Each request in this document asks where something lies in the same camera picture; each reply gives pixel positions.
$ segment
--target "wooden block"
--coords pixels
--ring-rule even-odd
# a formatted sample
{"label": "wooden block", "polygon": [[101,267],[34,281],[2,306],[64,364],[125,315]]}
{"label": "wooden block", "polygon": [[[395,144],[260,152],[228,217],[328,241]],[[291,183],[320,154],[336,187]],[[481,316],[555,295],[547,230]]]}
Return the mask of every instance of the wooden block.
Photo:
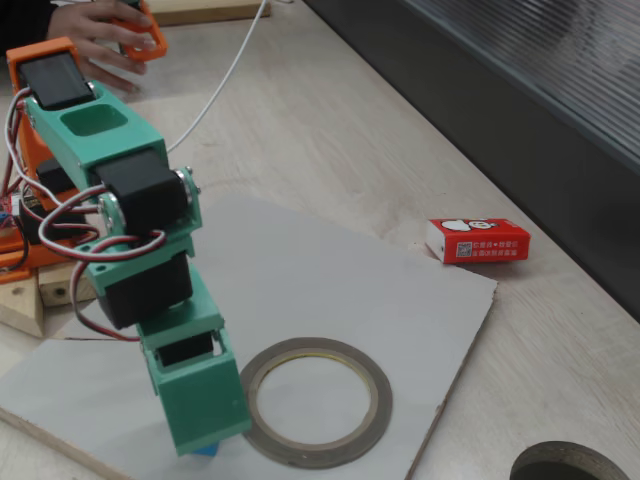
{"label": "wooden block", "polygon": [[[38,286],[42,303],[45,307],[68,305],[71,303],[69,279],[73,272],[74,263],[61,263],[39,269]],[[78,301],[84,302],[96,298],[96,293],[86,277],[78,284]]]}
{"label": "wooden block", "polygon": [[37,275],[0,285],[0,322],[35,337],[44,336],[42,300]]}
{"label": "wooden block", "polygon": [[[149,0],[160,26],[253,18],[260,4],[260,0]],[[270,14],[271,4],[268,4],[263,16]]]}

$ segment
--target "blue object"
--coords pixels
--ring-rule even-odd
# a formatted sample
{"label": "blue object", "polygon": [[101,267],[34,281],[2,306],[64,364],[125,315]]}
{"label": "blue object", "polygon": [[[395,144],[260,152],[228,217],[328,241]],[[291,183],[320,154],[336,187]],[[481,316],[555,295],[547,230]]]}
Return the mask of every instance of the blue object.
{"label": "blue object", "polygon": [[201,448],[193,452],[194,455],[206,455],[207,457],[215,457],[218,453],[218,445],[219,443],[214,443],[213,445],[209,445],[208,447]]}

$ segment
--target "orange object in hand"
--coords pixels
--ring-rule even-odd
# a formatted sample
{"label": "orange object in hand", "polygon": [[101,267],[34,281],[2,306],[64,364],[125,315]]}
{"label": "orange object in hand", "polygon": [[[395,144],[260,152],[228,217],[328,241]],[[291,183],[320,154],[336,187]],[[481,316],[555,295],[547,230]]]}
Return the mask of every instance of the orange object in hand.
{"label": "orange object in hand", "polygon": [[168,45],[167,40],[160,31],[158,22],[151,14],[151,9],[145,0],[140,0],[140,11],[144,13],[151,21],[150,27],[141,27],[133,23],[123,22],[120,20],[114,20],[113,23],[120,27],[131,30],[135,33],[148,33],[155,42],[156,46],[153,50],[139,50],[129,45],[123,45],[122,48],[129,58],[137,62],[148,62],[149,60],[155,60],[156,58],[164,57],[167,53]]}

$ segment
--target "white cable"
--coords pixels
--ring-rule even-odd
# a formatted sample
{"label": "white cable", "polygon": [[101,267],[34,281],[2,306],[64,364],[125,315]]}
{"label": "white cable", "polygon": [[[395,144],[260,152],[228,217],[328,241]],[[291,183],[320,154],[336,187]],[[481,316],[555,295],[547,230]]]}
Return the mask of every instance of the white cable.
{"label": "white cable", "polygon": [[40,237],[40,242],[47,247],[49,250],[53,250],[55,253],[59,255],[64,255],[70,258],[75,258],[78,260],[82,260],[84,262],[115,262],[115,261],[124,261],[132,258],[139,257],[146,253],[152,252],[156,250],[160,246],[164,244],[167,239],[167,235],[163,231],[154,230],[152,233],[155,233],[157,236],[151,242],[141,246],[132,248],[126,252],[117,252],[117,253],[84,253],[78,252],[77,250],[69,247],[65,247],[59,243],[56,243],[52,240],[49,240],[46,236],[47,229],[51,226],[51,222],[55,220],[55,218],[64,213],[64,211],[71,208],[74,203],[78,203],[82,200],[85,200],[91,196],[103,193],[106,190],[104,185],[96,185],[95,187],[87,188],[82,192],[79,192],[63,202],[58,208],[56,208],[53,212],[45,217],[45,219],[40,223],[40,227],[38,227],[38,237]]}
{"label": "white cable", "polygon": [[209,102],[207,102],[207,105],[202,109],[202,111],[200,112],[200,115],[198,115],[198,117],[191,124],[191,126],[187,129],[187,131],[184,132],[182,134],[182,136],[178,140],[176,140],[175,143],[173,145],[171,145],[167,149],[167,153],[171,153],[189,135],[191,135],[191,132],[193,132],[193,130],[198,126],[198,124],[200,123],[202,118],[209,111],[209,108],[211,108],[211,105],[213,105],[213,102],[215,102],[216,99],[218,98],[218,95],[220,95],[220,92],[222,91],[224,86],[227,84],[227,81],[229,80],[229,78],[233,74],[234,70],[236,69],[236,66],[238,65],[238,61],[240,60],[240,57],[242,57],[242,54],[244,53],[244,49],[247,46],[247,44],[249,43],[249,39],[251,38],[251,35],[253,34],[253,30],[256,28],[256,25],[258,24],[258,20],[260,20],[260,17],[262,17],[262,12],[264,11],[265,7],[267,6],[267,2],[268,2],[268,0],[262,0],[262,3],[260,4],[260,8],[258,9],[258,13],[256,13],[255,18],[253,19],[253,23],[251,24],[251,27],[249,28],[249,31],[247,32],[247,36],[245,37],[244,42],[242,42],[242,46],[240,47],[240,50],[238,50],[238,54],[236,55],[236,58],[233,60],[233,63],[231,64],[231,67],[229,67],[229,70],[227,71],[227,74],[222,79],[222,82],[220,82],[220,85],[218,86],[218,88],[216,89],[214,94],[209,99]]}
{"label": "white cable", "polygon": [[[60,200],[56,198],[56,196],[53,194],[53,192],[51,192],[51,190],[49,190],[40,182],[35,181],[31,177],[29,177],[26,173],[24,173],[24,170],[22,169],[22,165],[20,164],[20,160],[18,158],[18,152],[16,151],[16,149],[13,146],[13,143],[11,142],[11,138],[10,138],[11,118],[13,116],[13,113],[15,112],[18,102],[22,99],[22,97],[27,95],[30,91],[31,89],[28,87],[23,88],[16,94],[15,97],[13,97],[13,100],[11,100],[11,103],[9,104],[9,111],[7,112],[7,118],[4,123],[4,141],[7,144],[7,150],[9,151],[9,155],[11,156],[13,167],[16,169],[16,172],[18,173],[20,178],[22,178],[22,180],[24,180],[26,183],[28,183],[32,187],[37,188],[38,190],[43,192],[57,206],[60,206],[61,205]],[[95,207],[86,207],[86,208],[80,207],[80,208],[75,208],[73,211],[75,213],[94,213]]]}

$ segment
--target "red and white box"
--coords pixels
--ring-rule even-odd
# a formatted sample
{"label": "red and white box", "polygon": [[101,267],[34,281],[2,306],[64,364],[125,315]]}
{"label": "red and white box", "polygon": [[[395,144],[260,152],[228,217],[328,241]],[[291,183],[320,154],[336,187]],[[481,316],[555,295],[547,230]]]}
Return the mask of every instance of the red and white box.
{"label": "red and white box", "polygon": [[531,235],[509,220],[437,219],[427,224],[427,246],[442,263],[526,260]]}

